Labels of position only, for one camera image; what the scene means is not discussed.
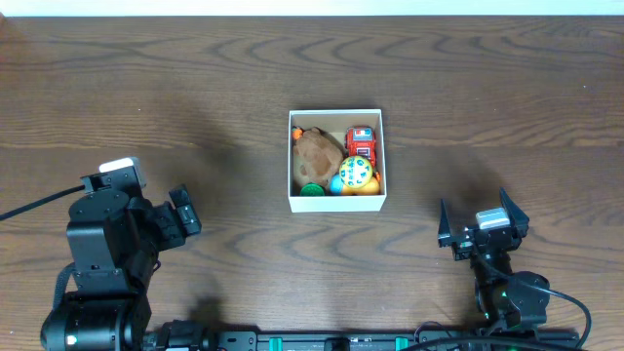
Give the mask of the green knitted ball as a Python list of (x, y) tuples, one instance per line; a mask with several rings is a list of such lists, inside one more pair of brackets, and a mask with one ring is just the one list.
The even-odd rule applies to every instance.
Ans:
[(301, 197), (322, 197), (326, 193), (321, 185), (311, 182), (301, 188), (299, 195)]

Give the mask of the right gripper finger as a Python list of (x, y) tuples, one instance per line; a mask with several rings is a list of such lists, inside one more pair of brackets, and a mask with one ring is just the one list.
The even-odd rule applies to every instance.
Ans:
[(529, 217), (515, 202), (511, 200), (503, 187), (499, 189), (499, 197), (501, 205), (513, 225), (528, 225)]
[(440, 216), (440, 223), (439, 223), (439, 229), (438, 229), (438, 236), (450, 237), (451, 230), (449, 226), (447, 207), (446, 207), (446, 203), (444, 199), (440, 201), (440, 206), (441, 206), (441, 216)]

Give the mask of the brown plush toy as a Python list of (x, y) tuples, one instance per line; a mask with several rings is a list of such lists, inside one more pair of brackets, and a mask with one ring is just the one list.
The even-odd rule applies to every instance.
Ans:
[(295, 127), (292, 139), (294, 183), (299, 187), (315, 183), (328, 188), (344, 159), (342, 150), (318, 128)]

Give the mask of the yellow blue patterned ball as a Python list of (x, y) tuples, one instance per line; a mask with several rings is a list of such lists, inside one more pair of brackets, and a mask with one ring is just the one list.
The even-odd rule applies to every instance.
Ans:
[(349, 156), (341, 163), (338, 175), (344, 185), (353, 189), (362, 188), (370, 182), (373, 166), (363, 156)]

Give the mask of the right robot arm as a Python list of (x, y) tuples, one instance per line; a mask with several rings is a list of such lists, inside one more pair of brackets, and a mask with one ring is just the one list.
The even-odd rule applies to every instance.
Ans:
[(455, 231), (441, 204), (438, 245), (451, 248), (456, 261), (469, 260), (475, 274), (478, 309), (492, 322), (491, 329), (531, 330), (547, 321), (549, 281), (529, 272), (514, 272), (510, 252), (527, 235), (529, 217), (499, 191), (501, 206), (476, 214), (476, 223)]

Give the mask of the red toy fire truck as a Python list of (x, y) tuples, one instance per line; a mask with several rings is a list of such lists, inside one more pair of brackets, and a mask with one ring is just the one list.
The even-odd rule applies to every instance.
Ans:
[(376, 166), (376, 139), (374, 129), (369, 126), (354, 126), (347, 129), (345, 148), (349, 156), (362, 156)]

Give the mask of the yellow rubber duck toy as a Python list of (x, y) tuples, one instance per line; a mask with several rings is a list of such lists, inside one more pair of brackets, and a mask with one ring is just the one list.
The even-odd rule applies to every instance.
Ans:
[(352, 188), (343, 183), (339, 175), (334, 175), (330, 182), (330, 193), (332, 195), (350, 196), (350, 195), (364, 195), (375, 196), (380, 194), (381, 176), (379, 172), (376, 172), (370, 181), (361, 188)]

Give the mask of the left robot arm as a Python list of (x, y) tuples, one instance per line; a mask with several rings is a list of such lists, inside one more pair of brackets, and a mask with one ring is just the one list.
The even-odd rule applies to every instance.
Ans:
[(104, 163), (82, 183), (85, 194), (69, 208), (66, 226), (73, 260), (58, 274), (41, 344), (50, 351), (139, 350), (159, 254), (199, 234), (201, 221), (183, 184), (161, 205), (146, 199), (136, 157)]

